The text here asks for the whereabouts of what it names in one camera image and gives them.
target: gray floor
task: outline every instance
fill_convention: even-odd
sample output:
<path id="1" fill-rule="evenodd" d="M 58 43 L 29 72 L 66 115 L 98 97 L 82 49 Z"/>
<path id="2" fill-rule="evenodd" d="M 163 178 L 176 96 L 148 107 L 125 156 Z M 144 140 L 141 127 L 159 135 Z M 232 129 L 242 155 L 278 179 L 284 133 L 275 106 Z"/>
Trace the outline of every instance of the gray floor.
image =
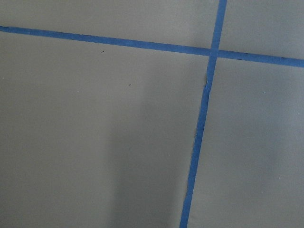
<path id="1" fill-rule="evenodd" d="M 218 0 L 3 0 L 0 26 L 210 48 Z M 220 49 L 304 58 L 304 2 L 228 0 Z M 0 32 L 0 227 L 177 228 L 208 57 Z M 304 69 L 218 58 L 189 228 L 304 226 Z"/>
<path id="2" fill-rule="evenodd" d="M 0 42 L 0 227 L 177 227 L 208 58 Z"/>
<path id="3" fill-rule="evenodd" d="M 189 228 L 304 224 L 304 69 L 218 59 Z"/>

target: horizontal blue tape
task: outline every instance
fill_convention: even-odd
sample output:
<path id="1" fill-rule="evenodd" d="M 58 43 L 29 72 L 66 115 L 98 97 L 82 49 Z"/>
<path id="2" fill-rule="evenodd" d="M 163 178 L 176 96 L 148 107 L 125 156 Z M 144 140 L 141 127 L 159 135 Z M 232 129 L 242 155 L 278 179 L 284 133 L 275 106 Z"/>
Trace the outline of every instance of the horizontal blue tape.
<path id="1" fill-rule="evenodd" d="M 259 55 L 259 54 L 251 54 L 251 53 L 243 53 L 243 52 L 235 52 L 235 51 L 218 51 L 218 57 L 220 58 L 230 58 L 230 59 L 238 59 L 259 63 L 270 63 L 270 64 L 278 64 L 292 67 L 304 67 L 304 60 L 297 58 L 285 58 L 285 57 L 276 57 L 276 56 L 267 56 L 267 55 Z"/>
<path id="2" fill-rule="evenodd" d="M 47 30 L 31 29 L 31 28 L 29 29 L 29 28 L 0 26 L 0 31 L 32 35 L 32 36 L 40 36 L 40 37 L 52 37 L 52 38 L 85 41 L 91 43 L 119 45 L 125 47 L 133 47 L 133 48 L 137 47 L 137 48 L 160 50 L 160 51 L 178 52 L 178 53 L 193 54 L 200 56 L 209 56 L 210 54 L 210 49 L 202 48 L 202 47 L 201 48 L 189 47 L 189 46 L 174 45 L 174 44 L 162 44 L 162 43 L 145 42 L 145 41 L 138 41 L 131 39 L 81 35 L 75 33 L 55 32 L 55 31 L 47 31 Z"/>

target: blue painter's tape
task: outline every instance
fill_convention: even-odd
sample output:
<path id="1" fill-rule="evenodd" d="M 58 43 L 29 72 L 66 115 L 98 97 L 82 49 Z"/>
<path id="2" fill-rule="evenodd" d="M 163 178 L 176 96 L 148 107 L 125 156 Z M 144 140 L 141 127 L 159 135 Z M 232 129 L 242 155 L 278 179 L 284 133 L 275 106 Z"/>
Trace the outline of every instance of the blue painter's tape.
<path id="1" fill-rule="evenodd" d="M 188 175 L 188 187 L 186 192 L 186 197 L 184 199 L 184 204 L 181 213 L 181 220 L 180 220 L 180 228 L 186 228 L 188 225 L 194 184 L 195 184 L 195 177 L 198 169 L 199 158 L 200 158 L 200 148 L 202 144 L 204 128 L 207 118 L 207 111 L 208 111 L 208 103 L 209 103 L 209 95 L 212 87 L 213 76 L 215 71 L 215 66 L 217 62 L 217 54 L 220 42 L 220 36 L 223 28 L 224 23 L 224 16 L 226 10 L 227 0 L 220 0 L 218 4 L 218 12 L 217 18 L 214 26 L 213 31 L 213 38 L 211 44 L 211 52 L 209 56 L 208 66 L 207 66 L 207 83 L 203 90 L 203 96 L 200 104 L 200 111 L 199 111 L 199 119 L 196 129 L 196 136 L 194 140 L 193 146 L 193 153 L 190 162 L 190 170 Z"/>
<path id="2" fill-rule="evenodd" d="M 227 0 L 219 1 L 217 19 L 215 21 L 212 44 L 211 44 L 211 49 L 216 53 L 219 48 L 220 36 L 223 29 L 226 5 L 227 5 Z"/>
<path id="3" fill-rule="evenodd" d="M 138 41 L 131 39 L 80 35 L 74 33 L 55 32 L 55 31 L 47 31 L 47 30 L 31 29 L 31 28 L 29 29 L 29 28 L 0 26 L 0 31 L 32 35 L 32 36 L 40 36 L 40 37 L 52 37 L 52 38 L 71 39 L 71 40 L 78 40 L 78 41 L 85 41 L 92 43 L 100 43 L 100 44 L 119 45 L 125 47 L 133 47 L 133 48 L 137 47 L 137 48 L 160 50 L 160 51 L 178 52 L 178 53 L 193 54 L 200 56 L 209 56 L 210 54 L 210 49 L 202 48 L 202 47 L 201 48 L 189 47 L 189 46 L 174 45 L 174 44 L 145 42 L 145 41 Z"/>
<path id="4" fill-rule="evenodd" d="M 259 63 L 278 64 L 278 65 L 293 66 L 293 67 L 295 66 L 304 67 L 304 60 L 296 59 L 296 58 L 284 58 L 284 57 L 266 56 L 266 55 L 251 54 L 251 53 L 224 51 L 224 50 L 218 51 L 218 57 L 253 61 Z"/>

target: vertical blue tape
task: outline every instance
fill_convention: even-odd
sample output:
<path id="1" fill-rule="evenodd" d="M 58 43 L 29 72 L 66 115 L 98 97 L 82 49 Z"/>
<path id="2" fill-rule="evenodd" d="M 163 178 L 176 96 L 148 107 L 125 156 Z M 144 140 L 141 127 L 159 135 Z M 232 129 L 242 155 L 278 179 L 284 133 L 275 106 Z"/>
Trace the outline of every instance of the vertical blue tape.
<path id="1" fill-rule="evenodd" d="M 181 213 L 180 228 L 186 228 L 188 225 L 194 184 L 195 184 L 195 177 L 196 177 L 199 158 L 200 158 L 199 156 L 200 148 L 202 144 L 203 133 L 204 133 L 206 117 L 207 117 L 209 95 L 212 87 L 214 70 L 217 62 L 217 54 L 219 51 L 218 48 L 219 48 L 220 36 L 223 28 L 226 4 L 227 4 L 227 0 L 220 0 L 218 4 L 217 18 L 214 26 L 211 52 L 210 52 L 208 67 L 207 67 L 207 83 L 204 87 L 202 100 L 200 104 L 199 119 L 197 123 L 196 136 L 194 140 L 193 153 L 191 157 L 190 170 L 188 175 L 187 193 Z"/>

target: gray surface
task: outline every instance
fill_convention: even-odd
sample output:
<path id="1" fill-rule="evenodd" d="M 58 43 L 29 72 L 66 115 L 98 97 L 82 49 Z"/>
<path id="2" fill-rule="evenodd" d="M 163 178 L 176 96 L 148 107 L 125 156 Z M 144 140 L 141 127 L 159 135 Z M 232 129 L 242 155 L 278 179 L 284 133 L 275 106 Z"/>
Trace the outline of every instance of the gray surface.
<path id="1" fill-rule="evenodd" d="M 2 26 L 209 48 L 218 0 L 2 0 Z"/>
<path id="2" fill-rule="evenodd" d="M 228 0 L 220 49 L 304 58 L 303 0 Z"/>
<path id="3" fill-rule="evenodd" d="M 304 69 L 218 59 L 189 228 L 304 225 Z"/>
<path id="4" fill-rule="evenodd" d="M 0 227 L 178 227 L 207 57 L 0 45 Z"/>

